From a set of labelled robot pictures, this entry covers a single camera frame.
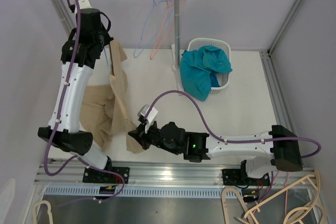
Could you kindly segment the beige tank top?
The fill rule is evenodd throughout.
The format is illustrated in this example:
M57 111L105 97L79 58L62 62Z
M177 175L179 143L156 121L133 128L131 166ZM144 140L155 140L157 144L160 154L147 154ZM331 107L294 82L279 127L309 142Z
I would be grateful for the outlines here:
M125 133L127 151L137 154L143 152L143 148L128 135L136 126L128 108L128 80L122 68L127 56L115 39L110 42L109 49L112 60L109 84L85 88L80 123L85 131L92 133L93 141L104 151L110 147L114 137Z

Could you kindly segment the teal t shirt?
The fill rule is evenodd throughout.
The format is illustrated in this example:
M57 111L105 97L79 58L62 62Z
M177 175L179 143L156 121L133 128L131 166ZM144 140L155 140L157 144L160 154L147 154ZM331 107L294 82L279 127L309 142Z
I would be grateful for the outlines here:
M225 53L214 46L182 53L180 76L183 89L200 101L205 101L211 91L211 73L230 73L232 70Z

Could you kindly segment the dark blue t shirt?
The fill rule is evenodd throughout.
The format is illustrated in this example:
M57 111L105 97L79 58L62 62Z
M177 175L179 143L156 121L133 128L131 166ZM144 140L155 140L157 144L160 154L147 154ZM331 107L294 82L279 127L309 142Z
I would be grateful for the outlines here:
M220 85L219 85L219 82L218 82L218 79L217 79L216 75L211 73L209 77L210 77L210 81L211 81L211 87L212 88L219 88Z

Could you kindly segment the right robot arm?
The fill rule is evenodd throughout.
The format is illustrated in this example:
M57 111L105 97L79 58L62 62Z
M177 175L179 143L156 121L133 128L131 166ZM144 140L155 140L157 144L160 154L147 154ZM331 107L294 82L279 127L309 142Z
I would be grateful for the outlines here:
M185 160L194 163L224 156L244 156L239 179L247 185L275 169L282 172L303 170L296 135L281 125L273 125L271 131L241 139L221 141L208 133L188 132L174 122L161 128L156 123L150 127L140 124L128 135L144 150L155 146L175 155L182 154Z

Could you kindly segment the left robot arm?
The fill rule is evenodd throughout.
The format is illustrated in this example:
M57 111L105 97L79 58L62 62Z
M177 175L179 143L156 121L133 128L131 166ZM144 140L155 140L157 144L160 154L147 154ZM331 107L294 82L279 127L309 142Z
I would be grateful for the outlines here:
M92 75L96 60L104 47L112 40L104 27L103 12L95 8L81 9L76 14L77 27L61 49L61 82L53 115L47 127L38 129L38 137L47 142L44 170L49 176L58 172L48 170L48 154L51 147L71 153L90 170L102 183L112 179L111 159L93 143L90 132L80 130L80 109L85 88Z

